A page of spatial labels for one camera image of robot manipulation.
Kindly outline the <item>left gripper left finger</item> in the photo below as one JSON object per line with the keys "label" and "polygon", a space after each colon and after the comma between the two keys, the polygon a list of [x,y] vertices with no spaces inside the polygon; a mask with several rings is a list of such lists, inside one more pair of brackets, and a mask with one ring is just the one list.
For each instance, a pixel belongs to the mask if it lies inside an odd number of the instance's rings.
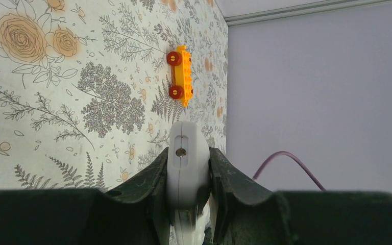
{"label": "left gripper left finger", "polygon": [[168,149],[108,192],[0,191],[0,244],[168,244]]}

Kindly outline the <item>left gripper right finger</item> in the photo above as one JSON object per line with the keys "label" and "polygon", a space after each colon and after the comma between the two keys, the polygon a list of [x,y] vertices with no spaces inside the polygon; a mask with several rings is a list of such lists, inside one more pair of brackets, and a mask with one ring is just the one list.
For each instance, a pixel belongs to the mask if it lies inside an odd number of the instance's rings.
{"label": "left gripper right finger", "polygon": [[214,244],[392,244],[392,194],[269,191],[210,149]]}

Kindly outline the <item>white remote control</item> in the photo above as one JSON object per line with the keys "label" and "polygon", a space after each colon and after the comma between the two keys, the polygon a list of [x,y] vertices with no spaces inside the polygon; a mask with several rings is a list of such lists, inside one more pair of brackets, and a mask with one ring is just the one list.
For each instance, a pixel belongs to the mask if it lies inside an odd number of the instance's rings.
{"label": "white remote control", "polygon": [[178,121],[170,130],[166,203],[177,244],[202,244],[204,208],[211,193],[209,146],[200,127]]}

